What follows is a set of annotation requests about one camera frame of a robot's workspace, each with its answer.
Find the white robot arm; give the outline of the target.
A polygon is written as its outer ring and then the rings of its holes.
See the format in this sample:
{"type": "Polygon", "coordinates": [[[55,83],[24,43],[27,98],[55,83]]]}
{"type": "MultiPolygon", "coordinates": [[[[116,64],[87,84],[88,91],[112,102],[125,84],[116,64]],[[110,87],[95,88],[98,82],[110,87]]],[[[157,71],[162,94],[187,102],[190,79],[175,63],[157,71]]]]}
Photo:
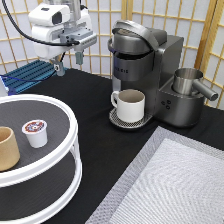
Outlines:
{"type": "Polygon", "coordinates": [[[63,76],[63,56],[75,51],[76,63],[83,64],[83,52],[97,42],[89,11],[80,0],[43,0],[28,15],[32,24],[34,50],[41,59],[50,60],[58,76],[63,76]]]}

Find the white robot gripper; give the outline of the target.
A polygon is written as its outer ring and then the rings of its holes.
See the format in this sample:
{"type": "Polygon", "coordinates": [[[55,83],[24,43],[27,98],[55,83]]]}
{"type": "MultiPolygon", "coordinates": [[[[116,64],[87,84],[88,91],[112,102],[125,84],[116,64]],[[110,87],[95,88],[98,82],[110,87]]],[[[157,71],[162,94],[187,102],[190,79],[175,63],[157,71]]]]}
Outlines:
{"type": "MultiPolygon", "coordinates": [[[[43,59],[53,59],[73,49],[76,63],[83,64],[83,51],[97,42],[88,9],[81,3],[40,3],[28,15],[32,23],[35,53],[43,59]]],[[[54,63],[58,76],[65,74],[62,62],[54,63]]]]}

